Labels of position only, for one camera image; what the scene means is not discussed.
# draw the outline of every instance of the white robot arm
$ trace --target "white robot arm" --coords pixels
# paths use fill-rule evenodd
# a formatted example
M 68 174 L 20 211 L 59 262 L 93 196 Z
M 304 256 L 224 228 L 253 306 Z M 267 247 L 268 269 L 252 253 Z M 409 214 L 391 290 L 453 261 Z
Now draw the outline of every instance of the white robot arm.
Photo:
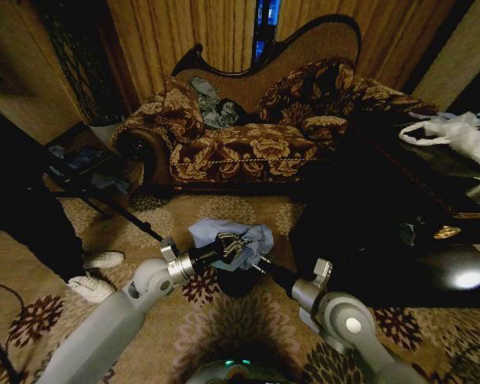
M 203 248 L 180 253 L 172 238 L 162 241 L 161 258 L 144 261 L 132 281 L 105 300 L 55 351 L 38 384 L 95 384 L 142 328 L 147 311 L 174 286 L 188 281 L 217 260 L 229 263 L 245 241 L 236 234 L 218 234 Z M 327 293 L 332 265 L 319 259 L 313 282 L 263 259 L 256 266 L 286 289 L 301 309 L 301 320 L 341 353 L 359 352 L 367 377 L 377 384 L 418 384 L 423 379 L 407 364 L 396 362 L 375 337 L 368 309 L 344 293 Z
M 332 264 L 319 258 L 315 280 L 299 278 L 290 270 L 262 258 L 258 264 L 300 305 L 299 317 L 325 342 L 343 354 L 355 350 L 364 362 L 366 378 L 376 384 L 423 384 L 425 380 L 407 363 L 397 362 L 375 336 L 370 311 L 354 296 L 327 292 Z

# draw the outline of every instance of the crumpled cloth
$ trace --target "crumpled cloth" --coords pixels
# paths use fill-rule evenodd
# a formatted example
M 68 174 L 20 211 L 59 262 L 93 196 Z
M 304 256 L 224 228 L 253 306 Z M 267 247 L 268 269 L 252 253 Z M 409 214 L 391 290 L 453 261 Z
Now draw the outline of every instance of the crumpled cloth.
M 189 83 L 198 94 L 202 120 L 209 128 L 220 130 L 236 123 L 239 116 L 234 102 L 226 99 L 221 102 L 216 89 L 204 78 L 194 76 Z
M 419 120 L 431 120 L 432 122 L 447 122 L 453 118 L 457 118 L 456 114 L 450 114 L 447 112 L 438 112 L 436 115 L 428 116 L 426 114 L 416 114 L 414 112 L 409 112 L 409 116 L 417 118 Z M 480 113 L 476 114 L 476 123 L 480 124 Z
M 128 182 L 106 174 L 93 174 L 90 182 L 92 182 L 99 190 L 104 190 L 109 186 L 113 186 L 117 192 L 125 196 L 128 195 L 128 188 L 130 187 Z
M 72 152 L 66 152 L 66 149 L 62 146 L 50 146 L 48 150 L 61 160 L 64 160 L 73 170 L 83 168 L 106 153 L 106 150 L 100 150 L 93 146 L 84 146 L 80 150 Z
M 419 130 L 425 132 L 424 138 L 409 135 Z M 447 144 L 452 150 L 480 165 L 480 114 L 440 114 L 428 121 L 416 122 L 404 128 L 398 136 L 404 142 L 415 146 Z
M 201 248 L 215 241 L 219 232 L 245 234 L 242 239 L 252 240 L 243 250 L 238 252 L 231 264 L 214 262 L 212 265 L 223 270 L 233 271 L 237 268 L 248 270 L 252 264 L 257 264 L 261 256 L 267 255 L 274 246 L 274 236 L 268 226 L 248 226 L 228 220 L 216 218 L 202 218 L 189 227 L 197 248 Z

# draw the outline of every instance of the sofa backrest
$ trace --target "sofa backrest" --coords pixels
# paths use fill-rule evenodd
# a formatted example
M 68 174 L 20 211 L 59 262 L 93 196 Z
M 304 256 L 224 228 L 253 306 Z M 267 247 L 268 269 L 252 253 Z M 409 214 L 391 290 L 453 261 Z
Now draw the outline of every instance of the sofa backrest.
M 193 76 L 208 80 L 220 98 L 229 98 L 253 113 L 259 99 L 272 84 L 292 70 L 324 58 L 340 57 L 357 62 L 361 32 L 352 18 L 331 14 L 308 22 L 283 42 L 269 44 L 248 70 L 221 72 L 201 57 L 202 46 L 190 50 L 172 75 L 188 82 Z

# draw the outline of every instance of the gray cloth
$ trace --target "gray cloth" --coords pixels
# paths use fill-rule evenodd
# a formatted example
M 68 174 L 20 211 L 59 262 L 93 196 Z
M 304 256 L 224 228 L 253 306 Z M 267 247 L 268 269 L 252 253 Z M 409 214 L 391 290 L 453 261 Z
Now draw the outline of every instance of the gray cloth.
M 219 232 L 227 232 L 232 234 L 243 234 L 242 239 L 251 240 L 243 250 L 241 250 L 231 262 L 215 262 L 213 266 L 223 270 L 236 270 L 242 268 L 248 270 L 252 264 L 257 264 L 261 256 L 267 255 L 274 246 L 274 237 L 269 227 L 265 225 L 248 226 L 228 220 L 218 220 L 215 218 L 202 218 L 189 227 L 189 232 L 194 238 L 197 248 L 201 248 L 215 241 Z
M 234 103 L 224 102 L 220 106 L 220 98 L 210 82 L 195 76 L 189 83 L 198 94 L 198 105 L 205 125 L 220 130 L 232 126 L 238 120 L 238 114 L 234 111 Z

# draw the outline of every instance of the sofa cushion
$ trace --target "sofa cushion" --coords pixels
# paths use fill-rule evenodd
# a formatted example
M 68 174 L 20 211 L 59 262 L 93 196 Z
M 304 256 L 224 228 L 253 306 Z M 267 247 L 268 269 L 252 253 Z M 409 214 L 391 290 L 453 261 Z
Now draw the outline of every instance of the sofa cushion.
M 166 77 L 162 116 L 169 123 L 169 129 L 178 142 L 193 142 L 204 131 L 195 90 L 171 76 Z
M 302 120 L 300 131 L 325 152 L 334 151 L 348 127 L 348 121 L 336 116 L 314 116 Z
M 195 142 L 178 144 L 170 171 L 176 183 L 296 182 L 324 161 L 320 149 L 297 128 L 247 124 L 205 130 Z
M 338 103 L 351 87 L 353 77 L 354 65 L 346 58 L 307 64 L 265 92 L 257 107 L 260 119 L 296 126 L 309 116 L 342 114 L 342 105 Z

